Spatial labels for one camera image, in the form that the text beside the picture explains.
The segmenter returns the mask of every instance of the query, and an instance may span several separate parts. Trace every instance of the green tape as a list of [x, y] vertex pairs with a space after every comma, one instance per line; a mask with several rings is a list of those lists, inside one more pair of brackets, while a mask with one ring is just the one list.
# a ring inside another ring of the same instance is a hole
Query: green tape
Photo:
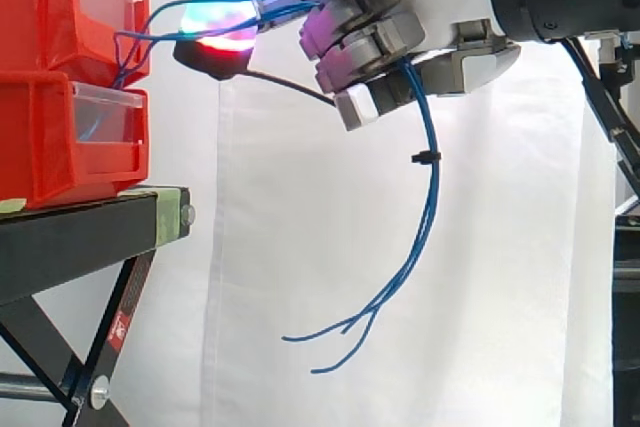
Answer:
[[178, 240], [180, 238], [182, 192], [180, 189], [171, 187], [145, 187], [129, 190], [120, 195], [135, 197], [148, 193], [154, 193], [158, 197], [156, 201], [156, 247]]
[[180, 237], [180, 189], [162, 189], [158, 193], [156, 247]]
[[0, 201], [0, 214], [20, 212], [27, 206], [27, 199], [9, 199]]

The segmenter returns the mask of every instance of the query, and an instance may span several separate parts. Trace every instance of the metal bolt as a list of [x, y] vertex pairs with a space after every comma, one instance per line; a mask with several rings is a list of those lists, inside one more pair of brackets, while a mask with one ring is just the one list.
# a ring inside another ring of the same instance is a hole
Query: metal bolt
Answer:
[[102, 410], [111, 397], [109, 379], [102, 375], [98, 377], [91, 386], [89, 400], [93, 410]]
[[193, 205], [185, 205], [180, 213], [182, 225], [191, 227], [196, 222], [196, 209]]

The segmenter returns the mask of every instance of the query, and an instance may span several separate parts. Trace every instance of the glowing light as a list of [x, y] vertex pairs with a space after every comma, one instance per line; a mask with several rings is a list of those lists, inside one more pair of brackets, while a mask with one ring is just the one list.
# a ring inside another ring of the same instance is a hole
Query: glowing light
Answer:
[[[182, 19], [182, 31], [202, 32], [220, 30], [253, 19], [256, 10], [251, 2], [190, 4]], [[255, 47], [258, 27], [249, 27], [219, 36], [210, 36], [198, 42], [217, 50], [246, 51]]]

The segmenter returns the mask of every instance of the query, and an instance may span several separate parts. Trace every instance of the blue wire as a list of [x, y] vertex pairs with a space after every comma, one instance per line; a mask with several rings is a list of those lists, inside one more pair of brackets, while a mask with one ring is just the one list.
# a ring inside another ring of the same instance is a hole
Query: blue wire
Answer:
[[[416, 96], [418, 101], [418, 105], [420, 106], [420, 112], [422, 114], [422, 119], [424, 121], [425, 132], [427, 134], [427, 140], [429, 144], [429, 148], [433, 152], [438, 151], [438, 138], [436, 135], [435, 125], [433, 124], [433, 119], [431, 117], [431, 112], [429, 109], [429, 103], [427, 101], [427, 96], [422, 86], [422, 81], [419, 78], [415, 68], [411, 64], [408, 59], [403, 59], [400, 62], [400, 68], [407, 76], [411, 88]], [[334, 372], [335, 370], [342, 367], [346, 364], [351, 358], [353, 358], [360, 348], [364, 345], [364, 342], [368, 338], [371, 328], [375, 322], [377, 315], [379, 314], [382, 307], [389, 301], [391, 298], [400, 290], [402, 285], [409, 278], [413, 270], [415, 269], [420, 256], [424, 250], [424, 247], [427, 243], [431, 230], [433, 228], [436, 212], [438, 208], [438, 199], [440, 196], [440, 165], [439, 163], [434, 163], [432, 166], [431, 173], [431, 181], [429, 186], [429, 192], [427, 198], [425, 200], [425, 206], [423, 209], [422, 217], [420, 219], [420, 224], [418, 227], [418, 232], [416, 234], [416, 238], [414, 240], [413, 246], [409, 253], [409, 257], [402, 268], [393, 276], [393, 278], [384, 286], [384, 288], [371, 300], [367, 306], [358, 314], [345, 319], [341, 322], [338, 322], [326, 329], [323, 329], [319, 332], [316, 332], [311, 335], [307, 335], [304, 337], [283, 337], [282, 339], [286, 342], [307, 342], [310, 340], [317, 339], [318, 337], [322, 337], [330, 332], [333, 332], [337, 329], [343, 328], [342, 334], [346, 334], [353, 328], [360, 320], [362, 320], [366, 316], [370, 316], [369, 322], [367, 323], [366, 328], [364, 329], [362, 335], [360, 336], [359, 341], [355, 345], [355, 347], [340, 360], [337, 364], [327, 367], [324, 369], [314, 369], [311, 371], [312, 374], [326, 374], [330, 372]]]
[[[150, 35], [150, 34], [142, 34], [142, 33], [136, 33], [136, 32], [124, 32], [124, 31], [116, 32], [116, 34], [114, 35], [114, 42], [116, 45], [116, 60], [118, 62], [118, 66], [120, 67], [120, 71], [118, 72], [116, 79], [113, 82], [113, 87], [121, 88], [124, 82], [126, 81], [126, 78], [129, 75], [136, 72], [138, 69], [142, 68], [142, 66], [144, 66], [146, 61], [149, 59], [151, 50], [153, 49], [153, 47], [157, 45], [158, 42], [165, 42], [165, 41], [180, 42], [185, 40], [198, 40], [203, 37], [215, 37], [219, 35], [225, 35], [231, 32], [235, 32], [237, 30], [243, 30], [250, 27], [260, 26], [262, 23], [268, 24], [286, 15], [291, 15], [299, 12], [308, 12], [309, 10], [313, 9], [316, 6], [317, 6], [316, 2], [300, 2], [295, 5], [284, 6], [278, 9], [265, 12], [262, 15], [261, 19], [256, 19], [256, 18], [249, 19], [245, 22], [242, 22], [238, 25], [235, 25], [233, 27], [229, 27], [226, 29], [205, 30], [201, 32], [191, 32], [191, 33], [173, 32], [173, 33], [164, 34], [164, 35]], [[127, 56], [127, 59], [124, 62], [120, 62], [120, 43], [118, 42], [119, 37], [130, 37], [130, 38], [136, 39], [136, 42], [134, 43], [131, 51], [129, 52], [129, 55]], [[142, 56], [142, 60], [139, 61], [134, 67], [127, 69], [126, 66], [129, 64], [129, 62], [133, 58], [133, 52], [137, 50], [142, 40], [149, 40], [152, 42], [152, 44], [147, 46], [147, 50], [145, 54]]]
[[[211, 3], [237, 3], [237, 2], [253, 2], [254, 0], [174, 0], [172, 2], [168, 2], [162, 6], [160, 6], [159, 8], [157, 8], [153, 14], [151, 14], [151, 16], [149, 17], [149, 19], [144, 23], [144, 25], [142, 26], [141, 31], [142, 32], [147, 32], [147, 30], [149, 30], [149, 27], [151, 26], [151, 23], [165, 10], [170, 9], [172, 7], [178, 7], [181, 5], [188, 5], [188, 4], [211, 4]], [[137, 40], [133, 47], [131, 48], [131, 50], [129, 51], [129, 55], [127, 55], [127, 58], [125, 59], [125, 61], [120, 64], [119, 59], [120, 59], [120, 46], [118, 44], [118, 42], [116, 41], [116, 59], [118, 59], [118, 67], [119, 69], [122, 71], [124, 68], [126, 68], [127, 65], [129, 65], [129, 63], [133, 60], [133, 56], [135, 55], [135, 52], [137, 51], [138, 47], [140, 46], [140, 42], [141, 40]]]
[[[160, 15], [163, 11], [171, 8], [171, 7], [175, 7], [178, 5], [183, 5], [183, 4], [198, 4], [198, 3], [212, 3], [212, 2], [246, 2], [246, 1], [252, 1], [252, 0], [175, 0], [173, 2], [169, 2], [163, 6], [161, 6], [160, 8], [158, 8], [147, 20], [147, 22], [145, 22], [144, 26], [143, 26], [143, 32], [146, 32], [151, 23], [153, 22], [153, 20], [158, 17], [158, 15]], [[283, 17], [285, 15], [291, 15], [294, 13], [298, 13], [298, 12], [304, 12], [304, 11], [309, 11], [312, 8], [316, 7], [318, 4], [316, 2], [299, 2], [297, 4], [294, 5], [288, 5], [288, 6], [284, 6], [278, 9], [273, 9], [271, 11], [267, 11], [265, 12], [261, 19], [258, 20], [256, 18], [254, 19], [249, 19], [245, 22], [242, 22], [238, 25], [234, 25], [232, 27], [226, 28], [226, 29], [216, 29], [216, 30], [207, 30], [207, 31], [202, 31], [202, 32], [194, 32], [194, 33], [185, 33], [185, 32], [175, 32], [175, 33], [171, 33], [171, 34], [165, 34], [165, 35], [148, 35], [148, 34], [140, 34], [140, 33], [136, 33], [136, 32], [124, 32], [124, 31], [120, 31], [120, 32], [116, 32], [114, 35], [114, 43], [115, 43], [115, 49], [116, 49], [116, 61], [118, 63], [118, 68], [119, 68], [119, 72], [116, 75], [116, 78], [112, 84], [113, 88], [117, 88], [117, 89], [122, 89], [124, 88], [124, 84], [126, 82], [126, 79], [128, 76], [130, 76], [131, 74], [135, 73], [136, 71], [138, 71], [139, 69], [141, 69], [146, 62], [149, 60], [149, 57], [151, 55], [151, 51], [153, 50], [153, 48], [158, 45], [158, 43], [160, 42], [164, 42], [164, 41], [183, 41], [183, 40], [197, 40], [203, 37], [213, 37], [213, 36], [218, 36], [218, 35], [224, 35], [224, 34], [228, 34], [231, 32], [235, 32], [237, 30], [243, 30], [246, 28], [250, 28], [250, 27], [255, 27], [255, 26], [260, 26], [262, 23], [270, 23], [273, 22], [275, 20], [277, 20], [280, 17]], [[131, 50], [129, 51], [129, 55], [127, 56], [127, 58], [125, 59], [124, 62], [120, 61], [120, 42], [118, 42], [119, 37], [131, 37], [136, 39], [136, 41], [134, 42], [133, 47], [131, 48]], [[135, 52], [137, 51], [138, 46], [140, 45], [142, 40], [149, 40], [150, 43], [147, 46], [147, 48], [145, 49], [145, 53], [143, 54], [142, 58], [140, 59], [140, 61], [138, 61], [138, 63], [133, 66], [132, 68], [126, 68], [126, 66], [131, 62], [131, 60], [133, 59], [133, 56], [135, 54]], [[95, 122], [93, 123], [93, 125], [91, 126], [91, 128], [89, 128], [86, 132], [84, 132], [79, 138], [78, 140], [80, 142], [87, 142], [91, 139], [91, 137], [93, 137], [93, 135], [96, 133], [96, 131], [98, 130], [98, 127], [100, 126], [100, 123], [102, 122], [102, 120], [104, 119], [105, 114], [103, 113], [102, 115], [98, 116], [98, 118], [95, 120]]]

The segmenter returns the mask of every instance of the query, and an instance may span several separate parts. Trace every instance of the orange plastic drawer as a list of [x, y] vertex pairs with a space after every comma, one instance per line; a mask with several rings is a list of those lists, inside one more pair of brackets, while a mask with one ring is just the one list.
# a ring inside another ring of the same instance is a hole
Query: orange plastic drawer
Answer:
[[0, 205], [98, 200], [146, 179], [147, 103], [59, 72], [0, 73]]
[[[149, 0], [0, 0], [0, 12], [0, 71], [61, 71], [71, 80], [108, 87], [117, 73], [114, 34], [140, 31]], [[133, 47], [131, 39], [120, 42], [123, 53]], [[148, 74], [147, 63], [127, 85]]]

